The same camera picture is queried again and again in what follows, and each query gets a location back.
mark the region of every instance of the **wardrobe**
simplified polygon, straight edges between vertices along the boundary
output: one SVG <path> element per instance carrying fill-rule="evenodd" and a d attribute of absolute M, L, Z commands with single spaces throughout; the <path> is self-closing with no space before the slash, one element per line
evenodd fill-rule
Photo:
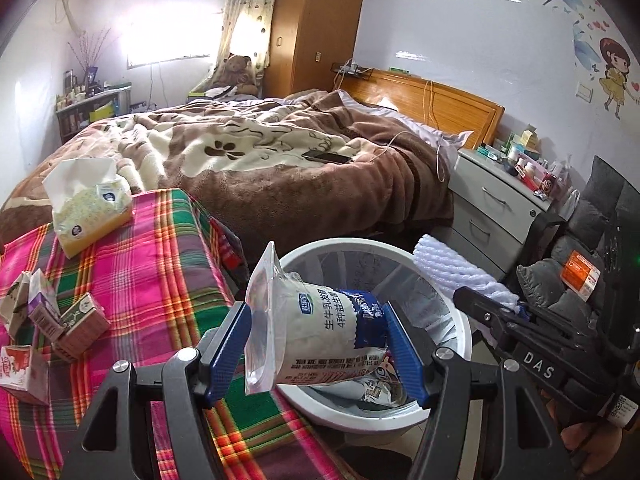
<path fill-rule="evenodd" d="M 275 0 L 264 96 L 331 91 L 333 63 L 353 57 L 362 0 Z"/>

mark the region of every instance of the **yellow tissue package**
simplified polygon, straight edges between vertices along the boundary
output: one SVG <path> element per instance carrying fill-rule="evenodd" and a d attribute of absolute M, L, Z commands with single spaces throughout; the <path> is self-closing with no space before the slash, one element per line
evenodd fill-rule
<path fill-rule="evenodd" d="M 67 258 L 131 218 L 131 190 L 116 174 L 112 158 L 62 160 L 43 184 L 53 208 L 53 230 Z"/>

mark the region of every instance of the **drawer handle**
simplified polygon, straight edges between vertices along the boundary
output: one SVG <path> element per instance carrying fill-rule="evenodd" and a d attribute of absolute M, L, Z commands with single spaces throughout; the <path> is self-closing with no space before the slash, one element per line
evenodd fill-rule
<path fill-rule="evenodd" d="M 487 236 L 491 236 L 491 233 L 489 231 L 485 231 L 484 229 L 482 229 L 478 224 L 476 224 L 473 220 L 469 220 L 469 223 L 475 227 L 476 229 L 478 229 L 478 231 L 480 231 L 481 233 L 486 234 Z"/>
<path fill-rule="evenodd" d="M 487 195 L 489 195 L 491 198 L 493 198 L 496 202 L 502 204 L 502 205 L 507 205 L 506 200 L 500 200 L 497 196 L 495 196 L 494 194 L 491 193 L 491 191 L 489 191 L 487 188 L 485 188 L 484 186 L 482 186 L 482 191 L 484 191 L 485 193 L 487 193 Z"/>

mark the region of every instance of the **drawer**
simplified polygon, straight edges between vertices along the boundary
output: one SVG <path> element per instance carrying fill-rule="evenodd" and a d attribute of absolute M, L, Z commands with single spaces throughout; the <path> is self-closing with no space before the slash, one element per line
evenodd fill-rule
<path fill-rule="evenodd" d="M 504 276 L 504 272 L 500 267 L 484 256 L 465 237 L 451 227 L 436 227 L 432 234 L 434 238 L 452 248 L 468 262 L 492 275 L 496 280 L 501 280 Z"/>
<path fill-rule="evenodd" d="M 463 156 L 458 157 L 449 189 L 477 207 L 524 243 L 533 219 L 542 211 L 496 176 Z"/>
<path fill-rule="evenodd" d="M 494 264 L 509 270 L 520 252 L 520 242 L 455 193 L 453 211 L 453 228 Z"/>

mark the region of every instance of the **trash can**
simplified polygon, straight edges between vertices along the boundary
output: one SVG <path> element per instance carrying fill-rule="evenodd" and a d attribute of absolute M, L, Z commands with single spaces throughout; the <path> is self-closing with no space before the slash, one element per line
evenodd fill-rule
<path fill-rule="evenodd" d="M 363 238 L 330 238 L 297 248 L 280 263 L 285 272 L 297 272 L 307 283 L 367 290 L 381 303 L 395 301 L 412 324 L 425 328 L 436 344 L 471 359 L 466 315 L 419 273 L 406 251 Z M 399 408 L 386 408 L 309 386 L 280 384 L 278 389 L 310 420 L 347 433 L 405 431 L 429 416 L 429 410 L 423 410 L 414 400 Z"/>

